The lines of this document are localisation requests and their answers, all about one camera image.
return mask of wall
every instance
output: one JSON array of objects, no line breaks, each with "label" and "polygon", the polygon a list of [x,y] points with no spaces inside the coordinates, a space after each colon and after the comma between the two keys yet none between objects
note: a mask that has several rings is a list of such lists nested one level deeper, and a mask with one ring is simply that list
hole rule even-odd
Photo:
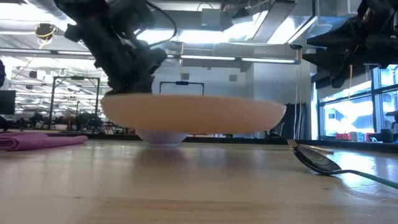
[{"label": "wall", "polygon": [[311,120],[314,117],[311,110],[312,86],[310,63],[302,61],[301,68],[297,65],[283,65],[271,63],[254,64],[254,99],[270,100],[281,104],[296,102],[296,85],[302,72],[301,81],[298,83],[297,102],[300,102],[300,89],[302,102],[307,104],[305,139],[312,139]]},{"label": "wall", "polygon": [[254,64],[254,99],[277,103],[294,103],[296,65]]},{"label": "wall", "polygon": [[[245,73],[238,68],[200,68],[183,67],[184,73],[190,74],[190,82],[203,82],[205,84],[205,95],[208,96],[234,96],[246,97]],[[229,81],[229,75],[238,75],[236,82]],[[152,92],[159,94],[160,82],[180,81],[179,67],[162,67],[155,73]],[[201,94],[201,86],[177,86],[174,84],[163,84],[162,94]]]},{"label": "wall", "polygon": [[252,64],[245,74],[246,98],[254,99],[254,64]]}]

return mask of ceiling light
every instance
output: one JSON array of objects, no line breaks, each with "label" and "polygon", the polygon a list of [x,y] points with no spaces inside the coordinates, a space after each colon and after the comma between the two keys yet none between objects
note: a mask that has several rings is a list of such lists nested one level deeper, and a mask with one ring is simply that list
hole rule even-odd
[{"label": "ceiling light", "polygon": [[234,57],[215,57],[215,56],[199,56],[199,55],[181,55],[182,59],[202,59],[202,60],[235,60]]},{"label": "ceiling light", "polygon": [[291,44],[298,37],[300,37],[315,21],[318,20],[317,16],[314,16],[308,23],[306,23],[297,33],[295,33],[288,41],[288,44]]},{"label": "ceiling light", "polygon": [[144,40],[148,44],[153,44],[161,40],[170,38],[173,35],[173,30],[170,29],[149,29],[145,30],[137,36],[138,40]]},{"label": "ceiling light", "polygon": [[92,56],[92,54],[90,52],[67,51],[67,50],[59,50],[58,54]]},{"label": "ceiling light", "polygon": [[0,31],[0,34],[1,35],[35,35],[35,32],[4,30],[4,31]]},{"label": "ceiling light", "polygon": [[243,62],[261,62],[261,63],[296,63],[296,60],[275,59],[275,58],[242,58]]},{"label": "ceiling light", "polygon": [[211,2],[209,4],[202,2],[202,4],[197,2],[188,1],[157,1],[156,6],[163,10],[173,10],[173,11],[201,11],[201,9],[220,9],[220,2]]},{"label": "ceiling light", "polygon": [[184,30],[178,40],[189,44],[216,44],[228,42],[228,37],[221,31]]},{"label": "ceiling light", "polygon": [[[30,96],[48,96],[51,97],[51,93],[32,93],[32,92],[17,92],[17,95],[30,95]],[[87,94],[71,94],[71,93],[55,93],[55,96],[74,96],[77,98],[83,99],[91,99],[95,100],[96,95],[87,95]],[[104,95],[98,95],[98,99],[102,99]]]},{"label": "ceiling light", "polygon": [[31,50],[31,49],[9,49],[0,48],[1,53],[17,53],[17,54],[51,54],[49,50]]},{"label": "ceiling light", "polygon": [[51,21],[53,16],[32,4],[0,3],[0,19]]},{"label": "ceiling light", "polygon": [[67,89],[72,91],[80,91],[80,88],[75,85],[68,85]]},{"label": "ceiling light", "polygon": [[70,83],[68,83],[67,81],[65,81],[65,80],[62,79],[62,78],[57,79],[57,80],[55,81],[55,83],[58,84],[58,86],[60,86],[60,85],[70,85]]}]

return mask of pink cloth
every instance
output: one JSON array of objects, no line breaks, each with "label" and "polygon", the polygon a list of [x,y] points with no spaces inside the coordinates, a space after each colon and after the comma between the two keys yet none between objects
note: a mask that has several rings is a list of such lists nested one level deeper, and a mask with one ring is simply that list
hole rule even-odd
[{"label": "pink cloth", "polygon": [[48,147],[81,144],[87,136],[50,137],[43,133],[4,133],[0,134],[0,150],[19,151]]}]

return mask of table surface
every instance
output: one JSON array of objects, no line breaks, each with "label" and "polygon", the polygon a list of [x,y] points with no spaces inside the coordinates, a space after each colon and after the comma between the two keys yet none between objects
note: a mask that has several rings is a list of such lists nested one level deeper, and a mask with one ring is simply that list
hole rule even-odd
[{"label": "table surface", "polygon": [[[398,182],[398,155],[328,156]],[[396,223],[398,190],[311,173],[287,146],[134,141],[0,152],[1,224]]]}]

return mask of metal frame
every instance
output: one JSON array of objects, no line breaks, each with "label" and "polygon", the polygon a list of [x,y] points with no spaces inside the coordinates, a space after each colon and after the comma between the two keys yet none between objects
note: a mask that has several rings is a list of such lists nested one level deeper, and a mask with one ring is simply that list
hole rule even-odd
[{"label": "metal frame", "polygon": [[89,78],[89,77],[53,77],[52,81],[52,91],[51,91],[51,102],[50,102],[50,114],[49,114],[49,126],[48,129],[51,128],[51,122],[52,122],[52,112],[53,112],[53,106],[54,106],[54,95],[55,95],[55,88],[56,86],[56,81],[57,79],[71,79],[71,80],[84,80],[84,79],[90,79],[90,80],[97,80],[97,93],[96,93],[96,98],[95,98],[95,115],[98,115],[98,95],[100,94],[100,83],[101,79],[100,78]]},{"label": "metal frame", "polygon": [[176,84],[176,85],[201,85],[201,95],[205,95],[205,84],[204,83],[198,83],[198,82],[186,82],[186,81],[176,81],[176,82],[160,82],[159,83],[159,94],[162,93],[162,85],[170,83],[170,84]]},{"label": "metal frame", "polygon": [[324,115],[323,115],[323,110],[321,114],[321,106],[319,105],[319,99],[317,100],[317,117],[318,117],[318,139],[324,134],[325,132],[325,125],[321,124],[321,121],[324,121]]}]

